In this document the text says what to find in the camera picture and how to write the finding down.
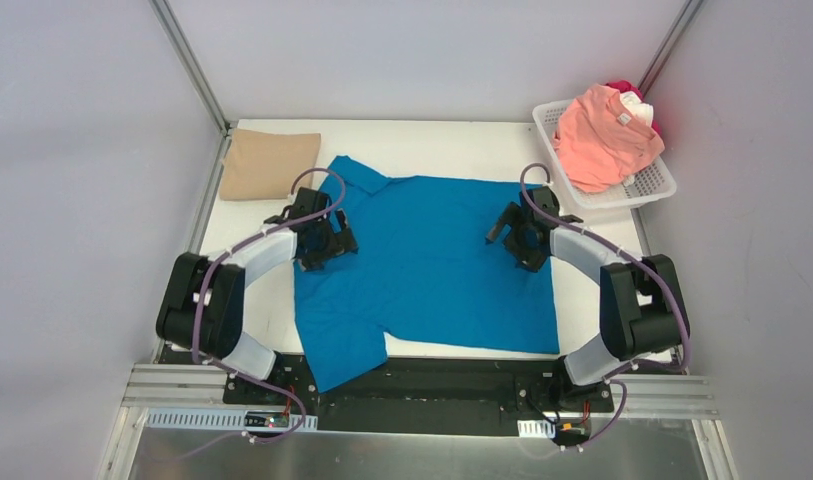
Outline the blue t shirt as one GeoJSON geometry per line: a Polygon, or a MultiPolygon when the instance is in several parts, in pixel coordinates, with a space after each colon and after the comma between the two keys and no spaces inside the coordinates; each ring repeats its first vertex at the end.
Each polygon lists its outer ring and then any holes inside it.
{"type": "Polygon", "coordinates": [[[386,337],[556,355],[552,273],[519,268],[486,234],[515,182],[390,178],[336,157],[322,190],[341,199],[356,253],[294,277],[295,323],[320,391],[384,364],[386,337]]]}

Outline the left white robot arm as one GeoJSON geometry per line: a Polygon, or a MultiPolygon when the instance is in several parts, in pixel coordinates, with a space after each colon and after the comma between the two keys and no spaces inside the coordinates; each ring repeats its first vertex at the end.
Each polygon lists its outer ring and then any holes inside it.
{"type": "Polygon", "coordinates": [[[359,249],[339,199],[307,187],[291,199],[236,244],[210,255],[179,255],[155,324],[159,338],[188,350],[195,362],[250,377],[249,391],[268,405],[285,396],[287,378],[274,369],[277,353],[243,330],[247,288],[284,264],[317,271],[359,249]]]}

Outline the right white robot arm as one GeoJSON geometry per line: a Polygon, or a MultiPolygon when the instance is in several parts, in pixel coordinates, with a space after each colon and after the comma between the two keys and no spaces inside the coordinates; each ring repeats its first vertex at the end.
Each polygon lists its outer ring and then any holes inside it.
{"type": "Polygon", "coordinates": [[[581,218],[561,214],[550,188],[522,190],[486,235],[489,243],[497,239],[529,272],[558,259],[599,287],[598,333],[562,357],[559,376],[549,384],[558,407],[577,408],[589,397],[590,385],[688,340],[673,261],[665,255],[637,258],[588,229],[581,218]]]}

